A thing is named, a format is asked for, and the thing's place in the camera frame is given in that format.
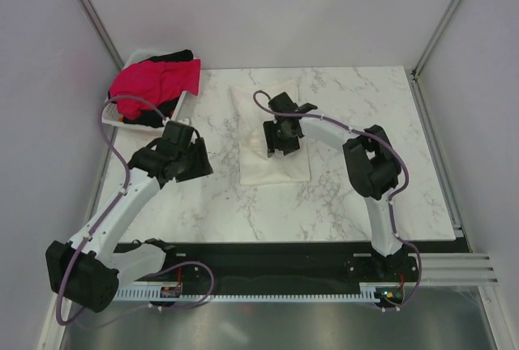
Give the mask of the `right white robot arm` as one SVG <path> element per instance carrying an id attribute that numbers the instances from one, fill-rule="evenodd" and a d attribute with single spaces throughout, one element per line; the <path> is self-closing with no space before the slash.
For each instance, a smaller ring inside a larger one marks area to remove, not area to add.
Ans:
<path id="1" fill-rule="evenodd" d="M 390 280 L 401 269 L 395 253 L 404 245 L 397 231 L 394 197 L 410 182 L 403 159 L 392 147 L 384 128 L 373 125 L 360 130 L 329 117 L 310 103 L 297 105 L 282 92 L 267 96 L 264 107 L 253 94 L 256 105 L 273 115 L 263 123 L 267 155 L 280 152 L 284 156 L 300 149 L 299 140 L 315 139 L 342 153 L 354 191 L 364 198 L 371 226 L 371 246 L 377 255 L 371 260 L 373 274 Z"/>

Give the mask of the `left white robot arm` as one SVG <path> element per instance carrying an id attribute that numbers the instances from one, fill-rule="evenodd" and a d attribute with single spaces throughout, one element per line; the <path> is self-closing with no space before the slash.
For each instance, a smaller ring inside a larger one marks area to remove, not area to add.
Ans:
<path id="1" fill-rule="evenodd" d="M 49 282 L 58 296 L 99 313 L 122 287 L 149 275 L 171 279 L 178 260 L 171 246 L 152 238 L 119 253 L 116 247 L 136 216 L 166 184 L 212 174 L 199 131 L 167 122 L 160 137 L 123 164 L 125 176 L 104 205 L 66 242 L 53 241 L 45 252 Z"/>

